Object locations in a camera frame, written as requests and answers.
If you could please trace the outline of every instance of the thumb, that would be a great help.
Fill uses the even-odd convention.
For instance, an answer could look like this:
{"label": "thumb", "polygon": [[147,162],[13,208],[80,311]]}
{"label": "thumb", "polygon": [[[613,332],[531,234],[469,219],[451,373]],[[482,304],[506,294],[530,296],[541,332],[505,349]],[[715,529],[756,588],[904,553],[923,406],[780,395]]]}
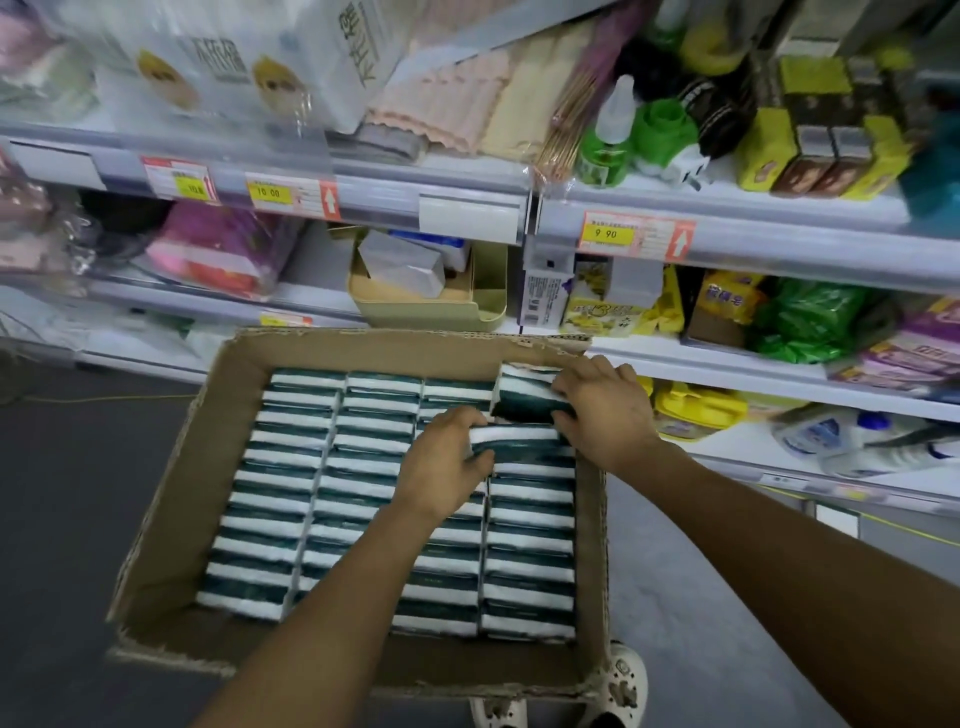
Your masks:
{"label": "thumb", "polygon": [[557,409],[550,413],[553,417],[553,426],[560,432],[576,449],[580,449],[580,423],[570,417],[566,412]]}
{"label": "thumb", "polygon": [[493,450],[487,449],[464,463],[465,477],[474,487],[493,472]]}

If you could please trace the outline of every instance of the open cardboard box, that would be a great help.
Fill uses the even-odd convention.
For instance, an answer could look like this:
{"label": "open cardboard box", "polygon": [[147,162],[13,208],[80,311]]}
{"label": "open cardboard box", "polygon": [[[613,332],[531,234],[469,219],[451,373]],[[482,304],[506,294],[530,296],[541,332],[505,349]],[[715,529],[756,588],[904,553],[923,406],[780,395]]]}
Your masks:
{"label": "open cardboard box", "polygon": [[373,280],[354,252],[348,289],[373,327],[493,331],[507,313],[507,246],[474,242],[467,269],[435,299]]}
{"label": "open cardboard box", "polygon": [[[563,366],[537,339],[370,329],[247,329],[220,349],[117,580],[122,659],[231,675],[273,628],[194,604],[261,393],[277,367],[493,380],[503,361]],[[573,644],[391,635],[374,690],[587,699],[608,662],[604,476],[577,460]]]}

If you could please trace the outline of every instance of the person's left hand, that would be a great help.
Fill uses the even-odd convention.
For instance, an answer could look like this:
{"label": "person's left hand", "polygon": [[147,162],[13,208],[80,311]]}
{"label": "person's left hand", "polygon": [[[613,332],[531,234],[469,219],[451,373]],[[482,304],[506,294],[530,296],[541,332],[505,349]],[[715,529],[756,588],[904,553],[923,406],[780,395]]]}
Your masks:
{"label": "person's left hand", "polygon": [[493,450],[464,460],[470,428],[486,424],[487,418],[473,407],[437,415],[403,458],[394,504],[435,525],[452,516],[493,470]]}

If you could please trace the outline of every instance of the forearm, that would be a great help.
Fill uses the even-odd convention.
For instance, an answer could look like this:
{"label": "forearm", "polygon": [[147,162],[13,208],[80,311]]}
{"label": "forearm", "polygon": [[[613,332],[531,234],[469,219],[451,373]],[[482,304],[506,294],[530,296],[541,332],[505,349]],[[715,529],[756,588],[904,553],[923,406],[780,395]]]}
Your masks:
{"label": "forearm", "polygon": [[340,728],[370,688],[396,603],[433,530],[395,505],[243,665],[195,728]]}
{"label": "forearm", "polygon": [[851,725],[955,720],[960,590],[673,446],[621,476],[700,548]]}

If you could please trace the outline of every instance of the blue bottle cap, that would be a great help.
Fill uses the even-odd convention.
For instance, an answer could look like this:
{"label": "blue bottle cap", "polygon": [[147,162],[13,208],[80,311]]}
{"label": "blue bottle cap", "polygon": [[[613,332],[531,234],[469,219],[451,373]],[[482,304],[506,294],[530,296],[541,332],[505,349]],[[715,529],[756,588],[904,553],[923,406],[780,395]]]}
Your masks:
{"label": "blue bottle cap", "polygon": [[882,412],[861,412],[856,416],[856,425],[864,429],[889,429],[890,418]]}

